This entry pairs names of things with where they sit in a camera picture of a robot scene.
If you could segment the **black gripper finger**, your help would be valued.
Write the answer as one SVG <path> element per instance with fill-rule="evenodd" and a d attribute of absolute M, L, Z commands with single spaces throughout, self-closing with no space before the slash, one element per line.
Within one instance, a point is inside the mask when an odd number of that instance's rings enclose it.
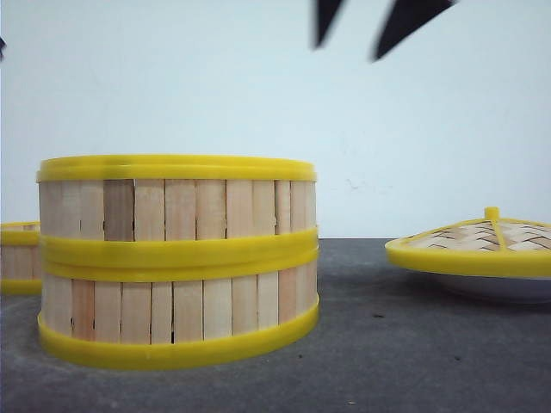
<path fill-rule="evenodd" d="M 373 61 L 382 59 L 401 41 L 456 4 L 449 0 L 396 0 L 378 36 Z"/>
<path fill-rule="evenodd" d="M 330 29 L 337 19 L 344 0 L 313 1 L 313 48 L 321 48 L 329 37 Z"/>

